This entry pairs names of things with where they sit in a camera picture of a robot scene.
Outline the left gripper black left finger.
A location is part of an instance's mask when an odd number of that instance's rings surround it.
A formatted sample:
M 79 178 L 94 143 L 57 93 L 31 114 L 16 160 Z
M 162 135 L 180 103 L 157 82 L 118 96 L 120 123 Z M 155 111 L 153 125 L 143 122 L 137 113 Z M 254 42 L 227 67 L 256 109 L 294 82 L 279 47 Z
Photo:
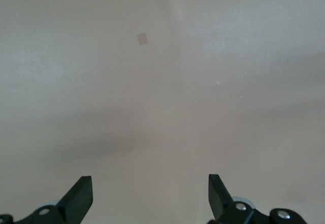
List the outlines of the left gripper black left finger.
M 81 224 L 93 203 L 92 177 L 82 176 L 59 200 L 56 207 L 65 224 Z

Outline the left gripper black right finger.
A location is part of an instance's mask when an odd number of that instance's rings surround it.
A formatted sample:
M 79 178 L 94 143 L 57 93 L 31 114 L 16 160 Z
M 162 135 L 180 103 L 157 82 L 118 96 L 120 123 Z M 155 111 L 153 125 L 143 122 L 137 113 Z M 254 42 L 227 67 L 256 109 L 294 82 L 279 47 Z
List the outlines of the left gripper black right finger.
M 218 220 L 233 199 L 218 174 L 209 174 L 208 199 L 215 220 Z

